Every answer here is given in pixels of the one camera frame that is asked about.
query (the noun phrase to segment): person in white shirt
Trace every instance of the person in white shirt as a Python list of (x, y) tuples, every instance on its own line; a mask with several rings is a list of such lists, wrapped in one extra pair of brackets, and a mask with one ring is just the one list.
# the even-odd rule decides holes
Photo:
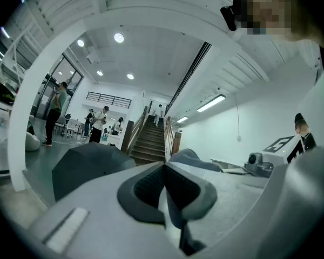
[(156, 125), (158, 125), (158, 121), (160, 120), (160, 117), (163, 116), (163, 110), (162, 110), (162, 105), (158, 106), (159, 108), (157, 110), (155, 110), (154, 115), (155, 115), (155, 120), (153, 121), (153, 123)]
[(124, 121), (124, 118), (120, 117), (119, 120), (113, 125), (112, 135), (119, 135), (119, 132), (123, 130), (121, 127), (121, 122)]
[(106, 113), (108, 112), (109, 107), (105, 106), (102, 111), (96, 112), (93, 117), (95, 123), (93, 124), (92, 134), (90, 136), (90, 142), (99, 143), (101, 140), (101, 134), (103, 130), (103, 125), (107, 123), (106, 121)]

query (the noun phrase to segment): umbrella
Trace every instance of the umbrella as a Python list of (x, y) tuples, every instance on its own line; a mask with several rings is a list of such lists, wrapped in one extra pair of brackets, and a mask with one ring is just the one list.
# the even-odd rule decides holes
[(69, 149), (52, 170), (55, 200), (89, 180), (135, 166), (132, 158), (114, 146), (91, 142)]

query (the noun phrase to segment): person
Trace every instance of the person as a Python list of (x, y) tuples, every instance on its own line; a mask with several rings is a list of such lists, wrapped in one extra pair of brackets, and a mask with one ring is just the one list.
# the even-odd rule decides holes
[(124, 118), (120, 117), (119, 120), (115, 122), (115, 124), (113, 125), (112, 135), (119, 135), (119, 132), (123, 130), (123, 128), (121, 127), (122, 121), (124, 121)]
[(233, 5), (222, 7), (221, 13), (231, 31), (239, 24), (252, 34), (316, 42), (324, 67), (324, 8), (320, 4), (312, 0), (233, 0)]
[(163, 116), (163, 110), (162, 110), (162, 105), (158, 105), (158, 109), (154, 112), (155, 115), (155, 119), (153, 121), (153, 123), (156, 125), (156, 127), (158, 126), (158, 121), (160, 120), (160, 117)]
[(301, 135), (305, 151), (313, 149), (316, 144), (312, 134), (309, 132), (308, 125), (301, 113), (298, 113), (294, 118), (295, 132)]
[(84, 138), (89, 137), (89, 125), (92, 122), (93, 119), (93, 109), (89, 110), (90, 113), (84, 118), (85, 119), (85, 126), (84, 126)]
[(49, 113), (47, 116), (47, 121), (45, 124), (45, 132), (47, 135), (47, 139), (44, 143), (42, 143), (42, 145), (44, 146), (50, 147), (52, 145), (52, 134), (54, 125), (61, 115), (61, 110), (67, 98), (66, 89), (67, 83), (63, 81), (60, 84), (60, 87), (57, 93), (55, 94), (53, 101), (51, 102)]
[(105, 106), (102, 111), (99, 111), (95, 114), (93, 117), (94, 123), (93, 123), (93, 129), (92, 129), (92, 134), (90, 136), (90, 142), (97, 142), (99, 143), (101, 140), (101, 134), (102, 134), (102, 129), (103, 125), (107, 123), (106, 121), (106, 113), (108, 112), (109, 107)]

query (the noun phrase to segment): balcony railing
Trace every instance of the balcony railing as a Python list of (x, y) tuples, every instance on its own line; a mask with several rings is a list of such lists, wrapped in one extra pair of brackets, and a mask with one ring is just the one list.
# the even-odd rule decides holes
[(192, 76), (194, 70), (196, 70), (196, 68), (200, 64), (201, 60), (205, 57), (205, 55), (208, 52), (208, 50), (210, 49), (210, 47), (211, 47), (210, 43), (204, 42), (204, 44), (200, 48), (197, 56), (194, 58), (194, 61), (191, 64), (190, 68), (188, 69), (186, 75), (184, 76), (184, 79), (182, 80), (181, 84), (179, 85), (179, 88), (177, 89), (176, 93), (174, 94), (171, 102), (167, 105), (166, 112), (165, 112), (164, 116), (167, 115), (168, 110), (171, 108), (171, 106), (173, 105), (173, 103), (175, 102), (177, 97), (179, 96), (180, 92), (183, 90), (184, 86), (187, 84), (188, 80)]
[(113, 106), (120, 106), (124, 108), (130, 108), (132, 102), (132, 100), (130, 99), (125, 99), (125, 98), (116, 97), (112, 95), (100, 94), (96, 92), (88, 92), (86, 99), (90, 101), (97, 101), (99, 103), (113, 105)]

